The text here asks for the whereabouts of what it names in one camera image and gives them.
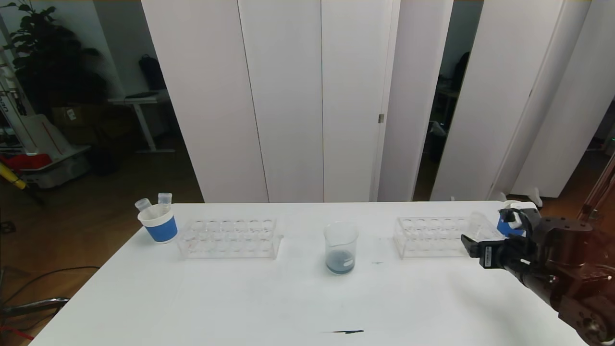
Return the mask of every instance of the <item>cardboard box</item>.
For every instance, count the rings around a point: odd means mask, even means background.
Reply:
[[[56,126],[76,145],[113,147],[130,144],[125,137],[141,139],[134,112],[125,106],[85,105],[54,108]]]
[[[96,125],[108,112],[108,107],[107,105],[79,105],[52,108],[54,124],[57,127]]]

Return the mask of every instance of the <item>cable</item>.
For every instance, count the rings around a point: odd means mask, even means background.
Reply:
[[[22,332],[25,332],[25,331],[27,331],[29,329],[32,329],[32,328],[36,327],[40,322],[43,322],[44,320],[46,320],[46,319],[48,319],[50,317],[54,317],[57,313],[58,313],[58,310],[56,310],[56,311],[50,313],[49,315],[41,318],[40,320],[38,320],[37,322],[34,322],[33,324],[31,324],[30,326],[28,326],[26,328],[19,328],[19,330],[22,331]]]
[[[28,285],[30,285],[31,283],[35,282],[38,279],[44,278],[47,275],[51,275],[51,274],[58,273],[58,272],[65,272],[67,270],[88,269],[88,268],[94,268],[94,269],[97,269],[97,270],[100,269],[100,267],[96,267],[94,265],[86,265],[86,266],[83,266],[83,267],[72,267],[72,268],[58,269],[58,270],[54,270],[52,272],[48,272],[48,273],[39,275],[39,276],[33,278],[32,280],[28,281],[25,285],[23,285],[20,289],[18,289],[15,293],[13,293],[12,296],[10,296],[7,300],[3,301],[2,304],[4,305],[4,304],[8,303],[11,299],[15,298],[16,295],[21,293],[24,290],[24,288],[28,287]]]
[[[28,340],[34,340],[34,337],[31,335],[28,335],[22,331],[20,331],[17,328],[13,328],[13,327],[9,327],[9,326],[1,326],[0,327],[0,331],[12,331],[13,333],[19,335],[20,337],[24,338],[24,339],[28,339]]]

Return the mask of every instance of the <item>potted plant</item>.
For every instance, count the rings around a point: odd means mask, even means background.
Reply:
[[[20,29],[10,34],[4,48],[18,55],[15,75],[35,111],[49,116],[52,107],[106,100],[106,81],[89,68],[90,59],[100,58],[100,53],[83,48],[72,31],[55,23],[55,7],[37,12],[25,0],[1,7],[24,13]]]

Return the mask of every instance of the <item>red object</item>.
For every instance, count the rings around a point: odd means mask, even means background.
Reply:
[[[6,159],[6,161],[8,166],[12,169],[37,169],[50,164],[51,158],[47,154],[38,154],[34,156],[21,154]]]
[[[9,326],[1,326],[0,327],[0,331],[12,331],[13,333],[19,335],[20,337],[22,337],[24,339],[34,340],[33,336],[27,335],[26,333],[22,332],[21,330],[19,330],[17,328],[13,328],[13,327],[9,327]]]

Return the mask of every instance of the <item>robotic arm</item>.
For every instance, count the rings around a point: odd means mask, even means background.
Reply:
[[[506,269],[559,312],[589,345],[615,345],[615,239],[588,223],[502,209],[522,219],[525,236],[476,241],[461,236],[486,269]]]

